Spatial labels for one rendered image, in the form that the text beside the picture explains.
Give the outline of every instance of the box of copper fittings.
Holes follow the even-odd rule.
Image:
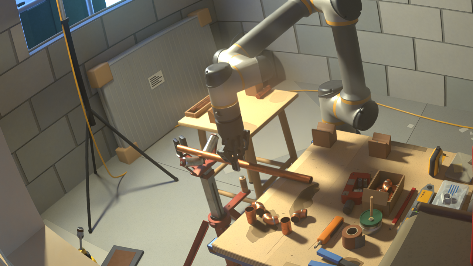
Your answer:
[[[363,210],[369,210],[369,199],[373,196],[373,208],[389,216],[403,190],[404,175],[378,171],[368,187],[363,189]]]
[[[369,173],[351,173],[342,192],[342,203],[345,204],[347,200],[352,200],[355,205],[360,205],[363,189],[367,188],[370,182],[371,175]]]

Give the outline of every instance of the concrete block wall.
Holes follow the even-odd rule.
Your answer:
[[[286,0],[214,0],[217,47],[229,47]],[[372,93],[473,112],[471,0],[361,0],[356,24]],[[267,48],[278,79],[340,79],[323,13],[301,19]]]
[[[85,179],[85,119],[62,35],[28,51],[15,1],[0,0],[0,7],[0,128],[42,213]],[[106,118],[87,70],[201,8],[217,21],[212,0],[126,0],[75,25],[72,38],[92,108]],[[99,121],[92,131],[108,161],[118,147],[112,131]]]

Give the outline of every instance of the tripod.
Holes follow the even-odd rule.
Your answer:
[[[99,116],[91,107],[90,107],[90,102],[87,97],[87,93],[85,90],[85,85],[84,81],[82,79],[82,75],[80,73],[79,69],[79,63],[77,61],[77,55],[76,51],[74,49],[74,44],[72,42],[72,36],[70,34],[70,28],[69,28],[69,18],[66,17],[66,13],[64,10],[64,4],[62,0],[57,0],[57,6],[58,6],[58,11],[59,11],[59,18],[61,20],[62,24],[62,32],[64,34],[64,40],[66,42],[66,48],[68,49],[69,52],[69,60],[72,68],[72,73],[74,75],[74,80],[76,82],[76,87],[80,93],[80,97],[82,98],[82,104],[84,105],[86,117],[88,120],[88,124],[86,121],[86,195],[87,195],[87,218],[88,218],[88,232],[92,233],[92,222],[90,218],[90,190],[89,190],[89,176],[88,176],[88,142],[90,140],[90,149],[91,149],[91,155],[92,155],[92,163],[94,166],[94,173],[97,173],[97,168],[95,165],[95,155],[94,155],[94,145],[93,145],[93,140],[92,140],[92,132],[89,131],[89,125],[90,127],[94,126],[95,119],[96,117],[98,120],[100,120],[102,123],[105,124],[108,128],[110,128],[117,136],[119,136],[121,139],[123,139],[126,143],[128,143],[132,148],[134,148],[137,152],[139,152],[141,155],[143,155],[146,159],[148,159],[151,163],[156,165],[161,171],[165,172],[169,177],[174,179],[174,181],[179,181],[177,177],[175,177],[173,174],[171,174],[169,171],[167,171],[164,167],[162,167],[160,164],[158,164],[156,161],[154,161],[148,154],[143,152],[141,149],[139,149],[135,144],[133,144],[129,139],[127,139],[123,134],[118,132],[117,129],[115,129],[112,125],[110,125],[104,118]]]

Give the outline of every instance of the red pencil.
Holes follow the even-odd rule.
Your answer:
[[[399,218],[401,217],[401,214],[404,212],[404,209],[406,208],[407,204],[411,200],[412,195],[414,195],[414,192],[415,192],[415,187],[413,187],[411,191],[409,192],[409,194],[407,195],[407,198],[404,201],[401,208],[399,209],[399,211],[397,212],[396,217],[394,217],[393,221],[391,222],[391,226],[389,227],[389,230],[391,230],[394,227],[394,225],[396,225],[397,220],[399,220]]]

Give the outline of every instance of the radiator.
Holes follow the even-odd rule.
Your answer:
[[[216,50],[210,26],[191,17],[108,61],[113,80],[98,91],[110,124],[149,148],[209,94],[204,71]],[[115,138],[118,146],[129,147]]]

